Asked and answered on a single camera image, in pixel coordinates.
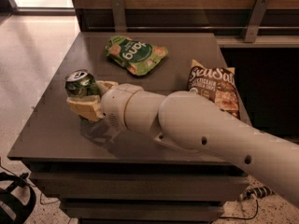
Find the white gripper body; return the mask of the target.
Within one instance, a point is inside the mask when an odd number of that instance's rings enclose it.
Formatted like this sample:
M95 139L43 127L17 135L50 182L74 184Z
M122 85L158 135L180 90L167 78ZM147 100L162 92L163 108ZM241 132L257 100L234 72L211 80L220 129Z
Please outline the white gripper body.
M107 125L119 131L138 132L144 125L141 97L144 89L132 84L120 84L101 98L101 109Z

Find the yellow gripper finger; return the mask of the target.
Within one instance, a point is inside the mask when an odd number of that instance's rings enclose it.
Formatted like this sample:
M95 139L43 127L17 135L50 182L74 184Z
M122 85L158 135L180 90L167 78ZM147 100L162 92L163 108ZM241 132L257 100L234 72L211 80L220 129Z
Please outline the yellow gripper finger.
M103 96L107 91L119 85L118 82L115 81L104 81L104 80L97 80L96 85L99 89L99 93Z
M97 122L104 117L99 95L68 97L66 102L72 112L87 120Z

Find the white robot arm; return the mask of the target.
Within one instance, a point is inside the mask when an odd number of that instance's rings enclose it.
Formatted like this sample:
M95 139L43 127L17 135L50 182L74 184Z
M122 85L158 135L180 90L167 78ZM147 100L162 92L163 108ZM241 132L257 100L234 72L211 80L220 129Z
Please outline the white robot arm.
M176 150L230 162L293 205L299 204L299 146L263 133L190 91L168 96L132 84L67 81L69 108L116 131L142 133Z

